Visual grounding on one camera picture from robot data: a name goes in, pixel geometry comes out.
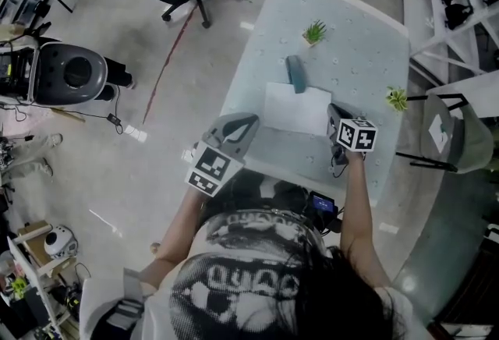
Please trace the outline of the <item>teal rectangular block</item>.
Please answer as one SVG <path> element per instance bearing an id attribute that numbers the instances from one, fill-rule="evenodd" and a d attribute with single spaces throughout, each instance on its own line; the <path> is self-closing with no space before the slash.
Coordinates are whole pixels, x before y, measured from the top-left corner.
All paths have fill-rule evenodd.
<path id="1" fill-rule="evenodd" d="M 288 81 L 293 85 L 296 94 L 303 94 L 306 90 L 306 72 L 298 55 L 289 55 L 285 58 L 285 67 Z"/>

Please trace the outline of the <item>white round device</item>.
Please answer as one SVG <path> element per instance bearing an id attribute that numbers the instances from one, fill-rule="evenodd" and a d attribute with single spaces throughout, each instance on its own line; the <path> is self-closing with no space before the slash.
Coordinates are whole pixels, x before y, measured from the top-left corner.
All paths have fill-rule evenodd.
<path id="1" fill-rule="evenodd" d="M 71 229 L 57 225 L 46 235 L 44 251 L 53 259 L 75 257 L 78 252 L 78 241 Z"/>

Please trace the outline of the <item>red floor tape line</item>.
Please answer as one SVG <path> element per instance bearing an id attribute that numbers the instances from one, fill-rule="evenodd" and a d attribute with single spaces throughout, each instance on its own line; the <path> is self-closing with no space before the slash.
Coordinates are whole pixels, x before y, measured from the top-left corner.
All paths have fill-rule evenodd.
<path id="1" fill-rule="evenodd" d="M 176 50 L 176 48 L 179 46 L 179 43 L 180 41 L 182 40 L 182 37 L 183 37 L 183 34 L 185 33 L 186 31 L 186 28 L 189 26 L 189 23 L 191 21 L 191 19 L 193 18 L 193 14 L 194 14 L 194 8 L 191 8 L 191 10 L 189 11 L 189 13 L 187 14 L 174 42 L 173 42 L 173 45 L 171 47 L 171 49 L 169 50 L 167 56 L 166 56 L 166 59 L 165 59 L 165 62 L 161 68 L 161 71 L 159 73 L 159 75 L 157 76 L 157 79 L 155 81 L 155 84 L 154 84 L 154 87 L 153 87 L 153 90 L 151 91 L 151 94 L 150 94 L 150 97 L 149 97 L 149 100 L 147 102 L 147 106 L 146 106 L 146 109 L 145 109 L 145 112 L 144 112 L 144 115 L 143 115 L 143 119 L 142 119 L 142 124 L 145 124 L 146 121 L 147 121 L 147 117 L 148 115 L 150 114 L 150 110 L 153 106 L 153 103 L 154 103 L 154 99 L 156 97 L 156 94 L 157 94 L 157 89 L 159 87 L 159 84 L 161 82 L 161 78 L 163 77 L 164 73 L 165 73 L 165 70 L 167 69 L 168 65 L 170 64 L 171 60 L 172 60 L 172 56 Z"/>

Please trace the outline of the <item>yellow-green leafy potted plant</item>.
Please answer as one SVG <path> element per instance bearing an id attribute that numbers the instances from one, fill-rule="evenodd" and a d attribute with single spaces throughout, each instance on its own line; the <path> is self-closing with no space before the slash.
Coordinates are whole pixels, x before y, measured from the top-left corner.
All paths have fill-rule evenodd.
<path id="1" fill-rule="evenodd" d="M 408 108 L 406 90 L 401 87 L 387 87 L 385 100 L 397 112 L 404 112 Z"/>

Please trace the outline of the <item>person's printed white t-shirt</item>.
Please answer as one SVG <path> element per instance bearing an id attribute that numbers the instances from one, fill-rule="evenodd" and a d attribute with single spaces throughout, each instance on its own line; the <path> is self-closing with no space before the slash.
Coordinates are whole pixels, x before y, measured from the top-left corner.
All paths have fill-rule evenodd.
<path id="1" fill-rule="evenodd" d="M 412 305 L 289 214 L 218 214 L 158 287 L 91 279 L 81 340 L 406 340 Z"/>

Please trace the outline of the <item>grey-green chair with black legs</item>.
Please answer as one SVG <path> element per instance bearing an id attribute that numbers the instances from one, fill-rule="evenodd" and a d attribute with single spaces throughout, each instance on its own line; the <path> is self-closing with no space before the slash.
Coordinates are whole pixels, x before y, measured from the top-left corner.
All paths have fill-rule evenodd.
<path id="1" fill-rule="evenodd" d="M 426 94 L 408 97 L 423 101 L 423 124 L 417 155 L 395 154 L 410 160 L 410 165 L 466 174 L 486 168 L 494 153 L 494 138 L 462 94 Z M 448 142 L 440 154 L 428 132 L 435 115 L 440 115 L 448 134 Z"/>

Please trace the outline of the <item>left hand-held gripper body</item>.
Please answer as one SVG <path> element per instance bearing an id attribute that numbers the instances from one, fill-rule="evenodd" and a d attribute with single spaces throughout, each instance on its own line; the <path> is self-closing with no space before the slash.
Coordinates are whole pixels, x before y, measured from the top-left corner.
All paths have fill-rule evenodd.
<path id="1" fill-rule="evenodd" d="M 247 112 L 229 115 L 258 115 Z M 225 115 L 214 120 L 195 146 L 193 159 L 187 172 L 185 183 L 194 189 L 214 197 L 222 187 L 245 166 L 244 157 L 253 139 L 241 143 L 230 143 L 224 138 Z"/>

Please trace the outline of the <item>black device with blue screen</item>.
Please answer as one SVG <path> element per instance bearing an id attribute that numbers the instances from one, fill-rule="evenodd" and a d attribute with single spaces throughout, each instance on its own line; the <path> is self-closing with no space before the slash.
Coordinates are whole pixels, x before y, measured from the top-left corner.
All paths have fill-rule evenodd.
<path id="1" fill-rule="evenodd" d="M 312 206 L 319 211 L 323 211 L 328 214 L 337 214 L 338 208 L 335 205 L 334 199 L 326 197 L 317 192 L 310 192 L 309 194 L 310 203 Z"/>

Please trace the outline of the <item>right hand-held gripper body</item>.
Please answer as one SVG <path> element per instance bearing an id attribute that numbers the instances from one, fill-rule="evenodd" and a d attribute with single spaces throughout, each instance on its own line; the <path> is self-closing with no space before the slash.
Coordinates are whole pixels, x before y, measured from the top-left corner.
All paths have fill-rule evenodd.
<path id="1" fill-rule="evenodd" d="M 346 151 L 361 153 L 362 156 L 372 152 L 377 134 L 378 128 L 370 120 L 352 113 L 350 119 L 342 119 L 337 128 L 331 128 L 327 106 L 327 139 L 330 144 L 333 169 L 344 168 L 349 164 Z"/>

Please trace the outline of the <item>cardboard box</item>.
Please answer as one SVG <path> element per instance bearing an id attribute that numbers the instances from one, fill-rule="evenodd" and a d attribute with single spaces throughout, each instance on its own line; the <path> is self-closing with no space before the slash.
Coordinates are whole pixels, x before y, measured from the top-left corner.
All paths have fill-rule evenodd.
<path id="1" fill-rule="evenodd" d="M 45 220 L 34 222 L 33 224 L 28 224 L 18 230 L 18 236 L 16 237 L 16 243 L 24 243 L 31 239 L 35 239 L 38 236 L 42 236 L 49 233 L 52 230 L 52 225 L 48 224 Z"/>

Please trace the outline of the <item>white tabletop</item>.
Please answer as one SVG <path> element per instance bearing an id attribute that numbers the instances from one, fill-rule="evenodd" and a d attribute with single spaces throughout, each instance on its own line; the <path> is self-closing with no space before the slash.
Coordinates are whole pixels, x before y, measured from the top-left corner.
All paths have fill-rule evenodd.
<path id="1" fill-rule="evenodd" d="M 499 117 L 499 70 L 435 87 L 426 93 L 462 94 L 478 117 Z"/>

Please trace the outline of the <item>person's left forearm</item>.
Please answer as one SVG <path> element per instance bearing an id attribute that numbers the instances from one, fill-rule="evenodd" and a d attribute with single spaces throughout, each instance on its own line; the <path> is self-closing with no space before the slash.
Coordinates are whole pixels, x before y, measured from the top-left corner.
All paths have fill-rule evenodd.
<path id="1" fill-rule="evenodd" d="M 156 259 L 177 265 L 187 258 L 197 232 L 200 212 L 209 199 L 199 190 L 188 188 L 162 241 L 150 245 Z"/>

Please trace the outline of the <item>white metal rack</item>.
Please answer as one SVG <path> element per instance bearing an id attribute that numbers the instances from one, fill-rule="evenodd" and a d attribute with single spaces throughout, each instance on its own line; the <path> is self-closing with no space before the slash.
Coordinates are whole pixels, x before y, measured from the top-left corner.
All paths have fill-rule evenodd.
<path id="1" fill-rule="evenodd" d="M 453 30 L 445 26 L 441 0 L 403 0 L 404 24 L 409 30 L 410 64 L 438 83 L 450 81 L 459 69 L 480 75 L 499 69 L 499 37 L 490 36 L 473 15 Z"/>

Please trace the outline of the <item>white card with green mark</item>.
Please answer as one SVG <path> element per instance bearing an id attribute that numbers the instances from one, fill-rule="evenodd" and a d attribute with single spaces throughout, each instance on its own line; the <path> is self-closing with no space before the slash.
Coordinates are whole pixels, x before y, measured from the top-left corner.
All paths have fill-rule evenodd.
<path id="1" fill-rule="evenodd" d="M 448 134 L 445 131 L 444 123 L 440 115 L 435 115 L 428 132 L 437 148 L 437 151 L 441 154 L 447 145 Z"/>

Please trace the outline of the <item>green spiky potted plant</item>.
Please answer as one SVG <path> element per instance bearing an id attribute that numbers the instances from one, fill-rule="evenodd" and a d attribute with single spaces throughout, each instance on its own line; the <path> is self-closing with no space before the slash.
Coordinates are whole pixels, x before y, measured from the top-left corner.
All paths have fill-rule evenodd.
<path id="1" fill-rule="evenodd" d="M 327 26 L 321 20 L 311 23 L 303 32 L 302 37 L 309 48 L 320 43 L 327 33 Z"/>

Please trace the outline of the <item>light blue floral tablecloth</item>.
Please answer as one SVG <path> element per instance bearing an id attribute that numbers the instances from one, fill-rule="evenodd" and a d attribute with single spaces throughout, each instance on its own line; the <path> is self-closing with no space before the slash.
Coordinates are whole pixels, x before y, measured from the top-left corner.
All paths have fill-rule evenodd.
<path id="1" fill-rule="evenodd" d="M 314 21 L 327 26 L 324 39 L 309 48 L 302 34 Z M 285 58 L 298 55 L 306 87 L 330 92 L 334 103 L 377 128 L 374 150 L 365 161 L 371 204 L 380 199 L 395 156 L 402 116 L 385 100 L 387 87 L 405 88 L 409 74 L 409 35 L 391 17 L 360 0 L 265 0 L 229 87 L 223 114 L 260 117 L 246 152 L 246 167 L 345 199 L 346 173 L 331 167 L 326 136 L 264 126 L 267 83 L 285 83 Z"/>

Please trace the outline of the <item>person's right forearm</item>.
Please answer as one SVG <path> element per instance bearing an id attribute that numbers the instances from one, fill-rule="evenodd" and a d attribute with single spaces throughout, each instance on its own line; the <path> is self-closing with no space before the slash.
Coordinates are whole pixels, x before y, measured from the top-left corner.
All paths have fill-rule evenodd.
<path id="1" fill-rule="evenodd" d="M 368 264 L 373 254 L 373 220 L 361 153 L 347 151 L 349 160 L 340 248 L 351 264 Z"/>

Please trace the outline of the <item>wooden plank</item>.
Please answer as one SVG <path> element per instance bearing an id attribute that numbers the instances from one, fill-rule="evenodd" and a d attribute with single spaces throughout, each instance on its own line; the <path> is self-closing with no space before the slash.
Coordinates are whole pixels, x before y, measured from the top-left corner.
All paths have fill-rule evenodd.
<path id="1" fill-rule="evenodd" d="M 65 110 L 59 109 L 59 108 L 50 108 L 50 110 L 56 114 L 60 115 L 61 117 L 67 118 L 67 119 L 72 119 L 77 122 L 85 123 L 86 120 L 78 115 L 75 115 L 73 113 L 67 112 Z"/>

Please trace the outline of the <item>dark grey rounded pod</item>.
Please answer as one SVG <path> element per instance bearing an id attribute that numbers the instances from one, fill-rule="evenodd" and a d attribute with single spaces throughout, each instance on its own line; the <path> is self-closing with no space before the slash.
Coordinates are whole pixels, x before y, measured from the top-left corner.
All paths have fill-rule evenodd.
<path id="1" fill-rule="evenodd" d="M 39 51 L 34 102 L 57 107 L 91 101 L 104 89 L 107 76 L 107 63 L 97 52 L 48 42 Z"/>

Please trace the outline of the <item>person's black trousers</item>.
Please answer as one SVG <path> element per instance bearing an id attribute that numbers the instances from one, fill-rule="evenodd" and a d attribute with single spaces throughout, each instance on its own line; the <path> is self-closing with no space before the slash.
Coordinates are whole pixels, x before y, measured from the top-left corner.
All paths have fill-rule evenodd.
<path id="1" fill-rule="evenodd" d="M 203 203 L 198 223 L 202 226 L 218 214 L 254 209 L 302 214 L 307 207 L 308 196 L 307 190 L 301 186 L 243 169 L 213 198 Z"/>

